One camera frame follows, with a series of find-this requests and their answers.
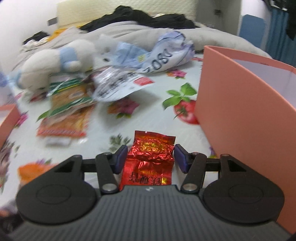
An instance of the floral tablecloth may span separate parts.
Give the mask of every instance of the floral tablecloth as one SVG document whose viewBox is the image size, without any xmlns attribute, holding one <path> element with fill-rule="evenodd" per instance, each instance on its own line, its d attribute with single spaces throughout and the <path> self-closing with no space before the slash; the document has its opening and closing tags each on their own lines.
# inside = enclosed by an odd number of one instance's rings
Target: floral tablecloth
<svg viewBox="0 0 296 241">
<path fill-rule="evenodd" d="M 0 182 L 0 207 L 15 198 L 20 185 L 20 166 L 35 162 L 60 163 L 75 154 L 94 158 L 99 153 L 114 151 L 118 142 L 133 140 L 135 130 L 176 136 L 175 143 L 187 151 L 209 156 L 210 145 L 193 116 L 202 68 L 199 57 L 202 55 L 178 68 L 151 74 L 149 78 L 155 84 L 132 93 L 124 100 L 98 103 L 90 118 L 87 137 L 72 141 L 69 147 L 45 146 L 45 141 L 36 136 L 40 125 L 37 118 L 49 109 L 49 101 L 29 103 L 25 92 L 16 90 L 23 115 L 8 140 L 10 155 L 5 161 L 9 166 Z M 174 166 L 172 184 L 180 186 L 184 178 L 185 175 Z M 207 173 L 205 182 L 210 183 L 216 178 L 216 173 Z M 98 187 L 96 174 L 86 174 L 85 180 Z"/>
</svg>

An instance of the stuffed animal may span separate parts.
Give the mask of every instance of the stuffed animal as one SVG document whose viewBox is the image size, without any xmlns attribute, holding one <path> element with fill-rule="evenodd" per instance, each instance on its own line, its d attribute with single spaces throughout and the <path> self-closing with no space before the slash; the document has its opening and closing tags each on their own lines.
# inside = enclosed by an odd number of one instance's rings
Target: stuffed animal
<svg viewBox="0 0 296 241">
<path fill-rule="evenodd" d="M 58 72 L 85 72 L 93 66 L 92 42 L 78 39 L 58 49 L 44 49 L 33 54 L 22 66 L 17 85 L 35 92 L 48 88 L 50 74 Z"/>
</svg>

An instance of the curtain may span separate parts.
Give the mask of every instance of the curtain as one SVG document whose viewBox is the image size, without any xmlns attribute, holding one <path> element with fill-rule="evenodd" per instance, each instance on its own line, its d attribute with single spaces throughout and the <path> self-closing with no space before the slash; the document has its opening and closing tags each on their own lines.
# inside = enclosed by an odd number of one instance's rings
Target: curtain
<svg viewBox="0 0 296 241">
<path fill-rule="evenodd" d="M 292 41 L 286 34 L 288 17 L 286 11 L 272 8 L 266 52 L 273 59 L 296 66 L 296 38 Z"/>
</svg>

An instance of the open box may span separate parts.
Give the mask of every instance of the open box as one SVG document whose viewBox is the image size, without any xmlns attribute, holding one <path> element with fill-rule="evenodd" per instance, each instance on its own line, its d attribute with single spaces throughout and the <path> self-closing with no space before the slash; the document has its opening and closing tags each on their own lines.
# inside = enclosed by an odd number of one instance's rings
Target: open box
<svg viewBox="0 0 296 241">
<path fill-rule="evenodd" d="M 296 231 L 296 69 L 262 56 L 206 46 L 195 115 L 213 149 L 276 183 L 278 222 Z"/>
<path fill-rule="evenodd" d="M 0 106 L 0 149 L 20 118 L 16 104 Z"/>
</svg>

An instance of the red foil packet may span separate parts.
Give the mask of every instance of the red foil packet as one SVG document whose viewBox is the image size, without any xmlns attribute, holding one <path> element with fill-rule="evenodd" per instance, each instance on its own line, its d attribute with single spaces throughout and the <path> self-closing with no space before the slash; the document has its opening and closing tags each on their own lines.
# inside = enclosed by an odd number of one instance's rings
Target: red foil packet
<svg viewBox="0 0 296 241">
<path fill-rule="evenodd" d="M 120 190 L 124 185 L 171 185 L 176 137 L 135 131 L 135 140 L 124 164 Z"/>
</svg>

